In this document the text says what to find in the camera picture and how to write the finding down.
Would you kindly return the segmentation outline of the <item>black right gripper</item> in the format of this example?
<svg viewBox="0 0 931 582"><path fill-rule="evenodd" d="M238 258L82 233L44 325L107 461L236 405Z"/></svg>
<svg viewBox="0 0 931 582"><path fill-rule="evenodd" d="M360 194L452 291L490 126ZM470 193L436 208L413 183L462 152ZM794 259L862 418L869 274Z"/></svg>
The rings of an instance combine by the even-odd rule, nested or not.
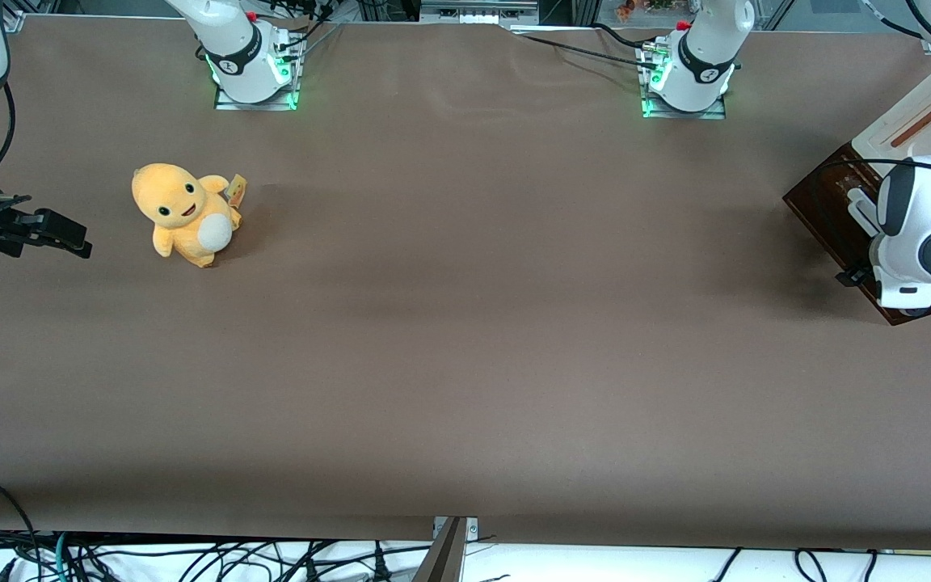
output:
<svg viewBox="0 0 931 582"><path fill-rule="evenodd" d="M26 246L52 246L87 260L93 246L86 235L80 222L49 209L37 209L34 214L0 213L0 253L14 258L21 257Z"/></svg>

